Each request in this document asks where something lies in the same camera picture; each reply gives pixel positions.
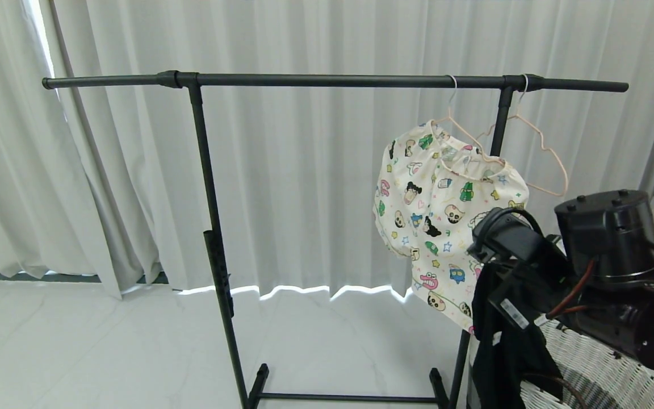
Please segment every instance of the white label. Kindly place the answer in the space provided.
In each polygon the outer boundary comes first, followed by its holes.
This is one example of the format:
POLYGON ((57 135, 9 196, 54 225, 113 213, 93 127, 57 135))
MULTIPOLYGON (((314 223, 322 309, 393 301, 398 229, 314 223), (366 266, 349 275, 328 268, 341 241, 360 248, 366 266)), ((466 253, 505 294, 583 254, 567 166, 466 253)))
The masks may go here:
POLYGON ((534 324, 535 324, 537 327, 543 326, 544 324, 546 324, 546 323, 548 323, 548 322, 549 322, 549 320, 548 320, 548 318, 547 318, 547 314, 542 314, 542 315, 540 315, 540 316, 537 316, 536 319, 534 319, 534 324))
POLYGON ((514 322, 519 325, 519 328, 525 329, 529 326, 529 321, 527 321, 527 319, 519 312, 519 309, 516 308, 508 298, 504 298, 500 305, 501 308, 511 316, 514 322))

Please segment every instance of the tile floor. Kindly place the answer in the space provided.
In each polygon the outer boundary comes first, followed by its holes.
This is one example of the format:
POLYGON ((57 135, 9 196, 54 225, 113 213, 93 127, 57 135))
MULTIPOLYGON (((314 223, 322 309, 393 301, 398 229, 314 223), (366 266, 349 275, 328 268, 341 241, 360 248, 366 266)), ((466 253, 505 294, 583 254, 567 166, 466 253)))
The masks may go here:
MULTIPOLYGON (((415 297, 389 291, 234 295, 246 387, 265 391, 432 396, 446 388, 459 329, 415 297)), ((462 388, 462 403, 466 388, 462 388)), ((237 409, 215 293, 165 285, 109 298, 99 285, 0 282, 0 408, 237 409)), ((265 400, 262 409, 413 409, 411 404, 265 400)))

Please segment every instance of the black garment rack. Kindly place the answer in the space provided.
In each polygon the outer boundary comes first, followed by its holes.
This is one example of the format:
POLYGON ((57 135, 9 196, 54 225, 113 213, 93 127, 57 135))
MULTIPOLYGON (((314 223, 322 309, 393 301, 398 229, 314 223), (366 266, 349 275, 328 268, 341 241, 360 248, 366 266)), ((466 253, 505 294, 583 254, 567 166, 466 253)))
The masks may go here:
POLYGON ((231 364, 238 389, 242 409, 257 409, 260 399, 300 399, 338 402, 390 402, 390 403, 427 403, 437 404, 440 409, 455 409, 458 403, 459 390, 466 365, 466 356, 470 339, 469 332, 462 331, 459 344, 459 354, 454 368, 454 378, 451 382, 451 396, 446 394, 443 380, 437 368, 432 368, 429 380, 433 386, 432 398, 398 397, 398 396, 365 396, 344 394, 287 394, 265 393, 264 386, 269 375, 269 367, 262 363, 257 371, 257 377, 251 392, 246 393, 244 373, 241 369, 236 345, 236 334, 233 326, 233 298, 229 289, 229 274, 226 270, 226 256, 218 207, 216 206, 216 189, 211 171, 211 155, 208 151, 206 120, 203 116, 202 86, 319 86, 319 87, 350 87, 350 88, 474 88, 501 90, 498 99, 498 114, 496 127, 493 131, 493 143, 490 154, 499 156, 501 144, 504 142, 506 119, 509 116, 514 91, 537 90, 579 90, 608 91, 608 93, 624 93, 629 85, 613 81, 589 80, 555 80, 537 75, 505 75, 503 77, 451 77, 451 76, 374 76, 374 75, 301 75, 301 74, 214 74, 177 72, 168 70, 152 75, 124 75, 108 77, 75 77, 75 78, 42 78, 42 85, 47 90, 55 88, 75 88, 81 86, 114 86, 114 85, 162 85, 170 88, 187 88, 193 109, 195 132, 198 138, 200 161, 203 168, 203 179, 208 197, 208 213, 211 217, 211 230, 204 231, 208 258, 213 274, 216 297, 218 298, 221 320, 224 324, 226 342, 228 344, 231 364))

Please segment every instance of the basket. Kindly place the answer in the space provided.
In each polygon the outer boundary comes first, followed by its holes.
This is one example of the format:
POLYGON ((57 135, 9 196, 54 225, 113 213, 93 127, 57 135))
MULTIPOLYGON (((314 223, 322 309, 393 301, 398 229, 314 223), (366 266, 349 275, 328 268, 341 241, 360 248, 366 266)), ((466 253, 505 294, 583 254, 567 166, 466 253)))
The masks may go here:
MULTIPOLYGON (((654 409, 654 375, 634 360, 551 321, 542 326, 547 349, 561 374, 592 409, 654 409)), ((567 389, 564 403, 532 383, 522 382, 527 409, 580 407, 567 389)))

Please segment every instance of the black garment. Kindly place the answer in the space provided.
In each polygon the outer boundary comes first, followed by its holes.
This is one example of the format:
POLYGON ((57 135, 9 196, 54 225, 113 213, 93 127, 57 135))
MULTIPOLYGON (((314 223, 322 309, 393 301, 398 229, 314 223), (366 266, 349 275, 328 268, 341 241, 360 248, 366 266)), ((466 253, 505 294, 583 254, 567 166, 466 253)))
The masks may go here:
POLYGON ((534 324, 521 331, 501 316, 488 302, 488 295, 501 284, 496 265, 486 264, 478 278, 473 297, 474 334, 480 341, 473 363, 473 381, 481 409, 525 409, 521 380, 525 379, 561 399, 561 384, 547 378, 524 376, 541 373, 561 378, 547 340, 534 324), (501 341, 493 345, 493 335, 501 331, 501 341))

